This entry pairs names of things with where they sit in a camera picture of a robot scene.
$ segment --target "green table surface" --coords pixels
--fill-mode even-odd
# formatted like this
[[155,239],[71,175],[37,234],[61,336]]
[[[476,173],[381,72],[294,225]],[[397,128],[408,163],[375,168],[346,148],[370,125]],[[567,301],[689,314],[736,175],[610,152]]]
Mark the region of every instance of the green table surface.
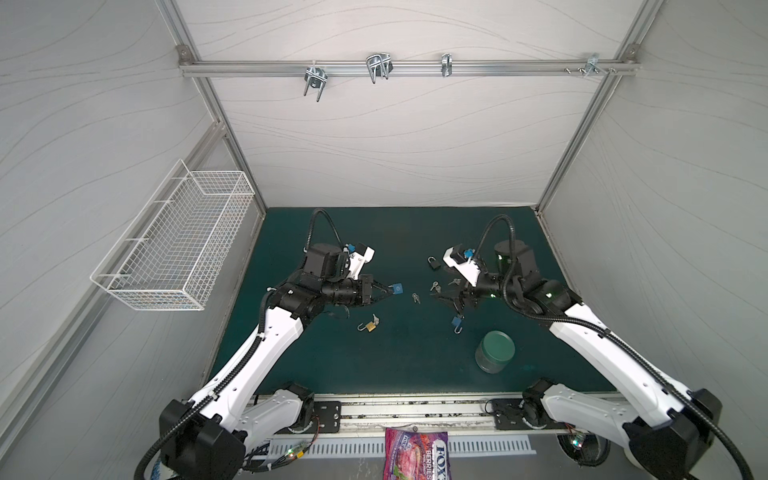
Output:
[[[270,208],[261,227],[213,373],[253,332],[259,303],[268,286],[285,280],[303,258],[311,208]],[[467,309],[460,334],[454,333],[452,309],[431,298],[456,275],[433,271],[427,257],[438,259],[457,243],[476,246],[485,225],[497,214],[515,222],[517,238],[534,249],[541,274],[564,281],[533,210],[518,208],[329,208],[344,243],[362,242],[376,254],[362,271],[385,285],[402,283],[405,292],[374,306],[350,309],[351,317],[327,313],[316,317],[280,357],[258,393],[273,392],[293,381],[318,393],[519,392],[541,377],[585,392],[615,388],[570,346],[536,322],[509,310],[500,299],[486,299]],[[482,257],[491,266],[493,246],[506,238],[497,224]],[[334,243],[324,218],[316,222],[314,243]],[[421,304],[413,302],[417,293]],[[372,332],[357,330],[373,314],[381,319]],[[480,370],[475,349],[491,330],[507,333],[515,356],[497,374]]]

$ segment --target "wire basket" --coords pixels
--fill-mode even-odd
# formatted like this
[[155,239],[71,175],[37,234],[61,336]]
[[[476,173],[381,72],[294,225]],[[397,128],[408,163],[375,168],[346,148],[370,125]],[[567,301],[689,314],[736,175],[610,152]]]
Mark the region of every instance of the wire basket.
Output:
[[150,200],[91,275],[134,310],[202,310],[253,198],[242,171],[179,163],[157,189],[167,199]]

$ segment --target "snack bag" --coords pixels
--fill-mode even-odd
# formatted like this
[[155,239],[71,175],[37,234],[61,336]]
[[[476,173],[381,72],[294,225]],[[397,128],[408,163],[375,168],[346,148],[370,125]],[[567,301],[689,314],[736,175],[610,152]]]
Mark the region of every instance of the snack bag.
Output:
[[448,434],[387,429],[384,480],[451,480]]

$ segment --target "plastic jar with green lid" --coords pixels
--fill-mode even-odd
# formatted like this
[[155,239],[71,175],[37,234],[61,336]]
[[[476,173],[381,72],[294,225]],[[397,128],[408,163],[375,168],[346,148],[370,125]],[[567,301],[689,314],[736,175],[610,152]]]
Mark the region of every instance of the plastic jar with green lid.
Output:
[[483,337],[475,350],[475,361],[488,373],[499,373],[515,356],[515,343],[504,332],[493,330]]

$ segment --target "robotic arm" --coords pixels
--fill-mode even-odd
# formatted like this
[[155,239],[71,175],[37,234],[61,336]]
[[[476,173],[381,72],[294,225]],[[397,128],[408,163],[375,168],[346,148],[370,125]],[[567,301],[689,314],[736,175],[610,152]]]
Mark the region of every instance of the robotic arm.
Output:
[[[509,240],[495,245],[499,271],[491,273],[479,258],[491,227],[509,227]],[[459,316],[466,306],[501,297],[517,313],[537,320],[566,342],[608,379],[626,401],[596,399],[567,386],[541,379],[523,394],[521,414],[529,425],[543,428],[565,422],[629,449],[659,480],[680,480],[712,445],[726,446],[744,478],[752,478],[738,448],[717,426],[722,404],[706,389],[692,392],[635,352],[611,332],[581,298],[556,280],[541,277],[533,252],[515,239],[511,219],[496,217],[486,227],[477,249],[448,248],[445,264],[464,281],[454,295],[438,295]]]
[[[311,244],[318,214],[330,222],[338,245]],[[172,400],[166,406],[161,438],[144,455],[134,478],[144,479],[144,470],[160,451],[162,463],[186,480],[230,480],[249,468],[246,453],[278,430],[309,429],[313,394],[301,386],[278,389],[248,409],[247,403],[277,359],[327,305],[366,306],[393,294],[372,275],[360,273],[373,254],[362,243],[342,245],[328,214],[315,210],[299,268],[269,289],[257,327],[213,379],[186,402]]]

